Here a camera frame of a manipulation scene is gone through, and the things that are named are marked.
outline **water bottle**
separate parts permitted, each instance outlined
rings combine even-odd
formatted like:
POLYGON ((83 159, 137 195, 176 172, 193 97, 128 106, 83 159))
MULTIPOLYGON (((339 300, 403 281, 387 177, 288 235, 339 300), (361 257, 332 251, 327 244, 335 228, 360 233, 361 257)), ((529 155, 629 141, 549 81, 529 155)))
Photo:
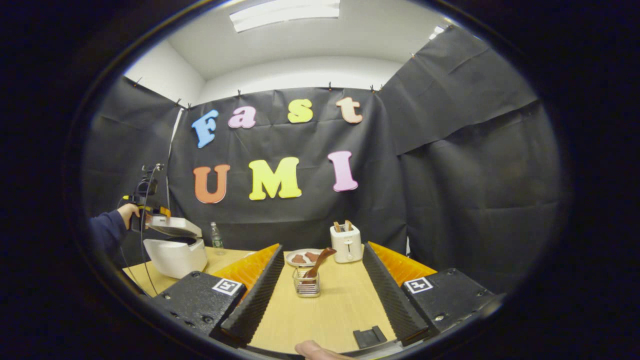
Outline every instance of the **water bottle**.
POLYGON ((215 222, 211 223, 211 242, 213 243, 213 247, 216 248, 216 255, 225 254, 222 250, 225 248, 222 244, 222 235, 220 235, 220 230, 218 230, 215 222))

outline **wooden table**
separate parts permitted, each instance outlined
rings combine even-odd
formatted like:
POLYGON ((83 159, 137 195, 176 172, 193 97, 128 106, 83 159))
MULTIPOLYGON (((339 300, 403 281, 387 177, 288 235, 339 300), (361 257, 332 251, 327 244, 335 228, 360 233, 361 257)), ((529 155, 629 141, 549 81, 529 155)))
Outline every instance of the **wooden table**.
MULTIPOLYGON (((203 272, 213 274, 236 262, 250 251, 225 249, 224 255, 216 255, 207 247, 208 264, 203 272)), ((158 293, 178 281, 160 274, 147 263, 149 275, 158 293)), ((322 347, 336 352, 358 350, 354 330, 369 330, 377 325, 388 341, 396 336, 378 298, 362 261, 338 264, 333 257, 320 268, 321 295, 301 298, 293 287, 294 267, 285 262, 280 278, 273 290, 262 321, 249 346, 266 350, 295 354, 295 344, 315 340, 322 347)), ((153 291, 144 264, 124 269, 139 281, 139 285, 151 296, 153 291)))

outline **white plate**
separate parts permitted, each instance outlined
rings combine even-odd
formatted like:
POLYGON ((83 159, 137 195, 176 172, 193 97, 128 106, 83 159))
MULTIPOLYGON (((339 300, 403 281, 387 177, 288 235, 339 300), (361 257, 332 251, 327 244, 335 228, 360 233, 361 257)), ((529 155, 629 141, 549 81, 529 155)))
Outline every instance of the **white plate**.
POLYGON ((304 266, 304 267, 306 267, 306 266, 314 266, 314 265, 316 264, 316 262, 315 262, 315 261, 314 261, 314 262, 311 262, 311 260, 310 260, 308 257, 306 257, 306 255, 305 255, 305 253, 306 253, 306 252, 312 252, 312 253, 314 253, 314 254, 318 254, 318 255, 320 255, 320 253, 322 253, 322 249, 300 249, 300 250, 295 250, 295 251, 292 251, 292 252, 288 253, 288 254, 284 257, 284 259, 287 261, 287 263, 288 263, 289 265, 291 265, 291 266, 295 266, 295 267, 297 267, 297 268, 299 268, 299 267, 301 267, 301 266, 304 266), (293 258, 294 258, 296 255, 302 255, 302 258, 303 258, 307 263, 305 263, 305 264, 297 264, 297 263, 293 263, 291 260, 293 260, 293 258))

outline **blue sleeve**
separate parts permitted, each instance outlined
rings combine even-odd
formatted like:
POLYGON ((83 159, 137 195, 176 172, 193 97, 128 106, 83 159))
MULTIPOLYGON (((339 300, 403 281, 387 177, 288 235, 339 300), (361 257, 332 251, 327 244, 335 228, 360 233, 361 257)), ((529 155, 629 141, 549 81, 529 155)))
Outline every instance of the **blue sleeve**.
POLYGON ((113 257, 118 246, 120 246, 120 240, 127 232, 118 210, 102 213, 95 218, 89 219, 89 227, 96 246, 113 257))

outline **pink letter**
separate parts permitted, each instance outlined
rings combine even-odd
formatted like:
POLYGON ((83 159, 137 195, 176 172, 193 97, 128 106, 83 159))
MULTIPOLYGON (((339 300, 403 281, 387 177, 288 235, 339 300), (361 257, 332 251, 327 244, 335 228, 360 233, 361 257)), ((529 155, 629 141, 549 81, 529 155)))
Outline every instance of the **pink letter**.
POLYGON ((255 108, 253 106, 243 106, 234 110, 234 117, 229 119, 229 127, 243 127, 248 129, 255 125, 255 108))
POLYGON ((333 162, 333 171, 335 172, 335 185, 333 189, 337 192, 345 192, 354 190, 358 187, 358 182, 351 177, 351 168, 349 167, 349 158, 351 151, 336 151, 327 156, 333 162))

